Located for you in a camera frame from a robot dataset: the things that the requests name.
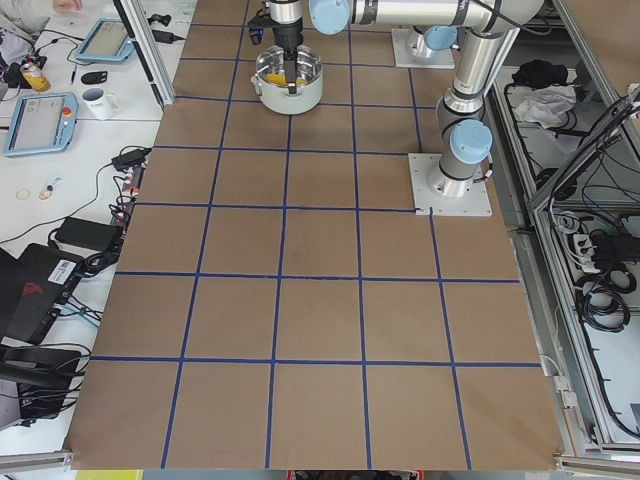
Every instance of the white sticker label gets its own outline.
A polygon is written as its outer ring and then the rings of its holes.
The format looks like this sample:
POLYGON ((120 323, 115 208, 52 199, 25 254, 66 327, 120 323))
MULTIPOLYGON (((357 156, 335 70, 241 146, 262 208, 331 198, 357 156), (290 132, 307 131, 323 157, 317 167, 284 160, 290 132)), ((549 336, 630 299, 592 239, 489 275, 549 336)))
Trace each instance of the white sticker label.
POLYGON ((58 285, 64 285, 71 272, 76 268, 76 264, 69 260, 60 260, 56 268, 53 269, 51 275, 49 275, 49 281, 51 283, 57 283, 58 285))

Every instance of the yellow object in pot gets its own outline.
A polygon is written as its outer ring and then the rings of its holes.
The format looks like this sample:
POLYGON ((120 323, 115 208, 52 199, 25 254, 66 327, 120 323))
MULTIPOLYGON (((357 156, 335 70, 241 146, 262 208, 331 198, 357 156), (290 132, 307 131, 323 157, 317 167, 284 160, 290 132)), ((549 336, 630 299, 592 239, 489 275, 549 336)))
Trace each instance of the yellow object in pot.
MULTIPOLYGON (((285 80, 283 73, 267 73, 264 76, 264 79, 273 85, 278 85, 279 87, 287 86, 287 81, 285 80)), ((298 86, 304 85, 305 83, 307 83, 307 81, 304 78, 296 79, 296 85, 298 86)))

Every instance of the small blue object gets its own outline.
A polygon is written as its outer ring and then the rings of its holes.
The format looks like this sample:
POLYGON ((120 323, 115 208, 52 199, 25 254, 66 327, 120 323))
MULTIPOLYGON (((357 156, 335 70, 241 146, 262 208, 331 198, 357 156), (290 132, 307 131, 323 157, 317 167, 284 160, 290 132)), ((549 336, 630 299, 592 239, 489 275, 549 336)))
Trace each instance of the small blue object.
POLYGON ((351 20, 351 8, 347 0, 310 0, 311 21, 320 33, 335 35, 351 20))
POLYGON ((101 18, 80 44, 75 57, 83 62, 119 63, 131 55, 133 48, 122 20, 101 18))
POLYGON ((456 43, 457 38, 458 30, 454 27, 446 27, 444 25, 431 27, 424 34, 424 41, 427 47, 436 52, 451 48, 451 46, 456 43))
POLYGON ((476 165, 489 155, 493 136, 482 122, 464 120, 453 127, 449 144, 458 160, 467 165, 476 165))
POLYGON ((19 97, 4 155, 17 157, 65 150, 73 137, 77 116, 78 100, 70 92, 19 97))

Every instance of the hand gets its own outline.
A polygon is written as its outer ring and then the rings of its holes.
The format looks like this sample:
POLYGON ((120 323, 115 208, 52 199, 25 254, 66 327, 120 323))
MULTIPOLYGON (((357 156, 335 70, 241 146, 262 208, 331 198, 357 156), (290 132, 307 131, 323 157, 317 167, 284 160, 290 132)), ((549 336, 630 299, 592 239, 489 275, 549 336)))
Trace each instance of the hand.
POLYGON ((52 0, 53 9, 58 13, 66 13, 71 10, 81 10, 82 0, 52 0))

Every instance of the black laptop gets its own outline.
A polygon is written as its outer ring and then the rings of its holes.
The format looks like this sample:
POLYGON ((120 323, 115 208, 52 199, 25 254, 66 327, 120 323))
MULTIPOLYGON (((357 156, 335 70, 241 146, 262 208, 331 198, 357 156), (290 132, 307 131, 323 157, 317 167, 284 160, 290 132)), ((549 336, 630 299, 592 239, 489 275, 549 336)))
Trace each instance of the black laptop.
POLYGON ((33 345, 42 342, 80 281, 76 273, 82 261, 78 255, 36 243, 18 259, 2 251, 0 299, 6 298, 13 308, 0 312, 0 331, 5 323, 5 336, 33 345))

